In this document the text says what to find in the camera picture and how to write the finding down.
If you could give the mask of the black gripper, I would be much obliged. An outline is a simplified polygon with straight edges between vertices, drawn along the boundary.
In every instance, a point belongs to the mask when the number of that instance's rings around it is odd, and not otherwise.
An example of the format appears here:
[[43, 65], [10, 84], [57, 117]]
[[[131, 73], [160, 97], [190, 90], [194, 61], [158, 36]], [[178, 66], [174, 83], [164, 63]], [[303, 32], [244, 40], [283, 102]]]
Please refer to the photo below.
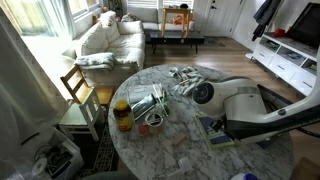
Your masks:
[[217, 121], [213, 121], [211, 124], [210, 124], [210, 127], [215, 131], [215, 132], [218, 132], [222, 126], [224, 125], [223, 121], [222, 120], [217, 120]]

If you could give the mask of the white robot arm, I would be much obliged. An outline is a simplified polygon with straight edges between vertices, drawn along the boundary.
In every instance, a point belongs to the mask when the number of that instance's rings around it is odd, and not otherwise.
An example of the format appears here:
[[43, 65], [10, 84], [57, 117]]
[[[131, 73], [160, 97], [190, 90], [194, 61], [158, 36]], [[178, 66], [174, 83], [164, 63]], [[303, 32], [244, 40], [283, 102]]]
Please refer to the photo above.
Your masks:
[[225, 117], [224, 132], [229, 137], [246, 143], [260, 142], [320, 121], [320, 68], [308, 96], [271, 113], [265, 108], [256, 82], [247, 77], [201, 82], [194, 88], [192, 100], [206, 115]]

